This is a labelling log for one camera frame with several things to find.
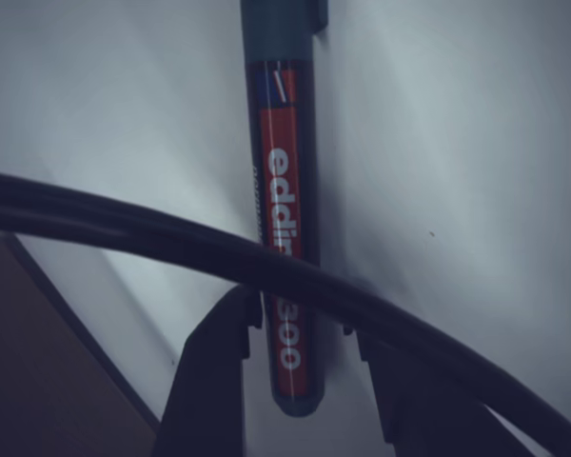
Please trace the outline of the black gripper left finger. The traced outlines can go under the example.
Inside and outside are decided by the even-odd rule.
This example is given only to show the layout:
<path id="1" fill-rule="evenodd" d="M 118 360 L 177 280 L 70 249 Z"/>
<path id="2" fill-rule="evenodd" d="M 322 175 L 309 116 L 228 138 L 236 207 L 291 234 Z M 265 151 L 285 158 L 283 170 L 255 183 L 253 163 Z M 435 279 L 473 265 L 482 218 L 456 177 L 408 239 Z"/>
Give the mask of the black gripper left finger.
<path id="1" fill-rule="evenodd" d="M 243 361 L 248 329 L 262 326 L 258 292 L 228 291 L 185 342 L 167 398 L 156 456 L 244 456 Z"/>

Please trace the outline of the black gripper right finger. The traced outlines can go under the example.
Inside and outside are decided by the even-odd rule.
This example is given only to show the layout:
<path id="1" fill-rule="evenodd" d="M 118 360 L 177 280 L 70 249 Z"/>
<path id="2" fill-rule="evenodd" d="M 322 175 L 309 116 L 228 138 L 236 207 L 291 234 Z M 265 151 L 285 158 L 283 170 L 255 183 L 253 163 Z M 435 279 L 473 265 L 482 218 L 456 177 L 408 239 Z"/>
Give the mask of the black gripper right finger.
<path id="1" fill-rule="evenodd" d="M 433 368 L 356 334 L 384 441 L 398 456 L 529 456 L 489 409 Z"/>

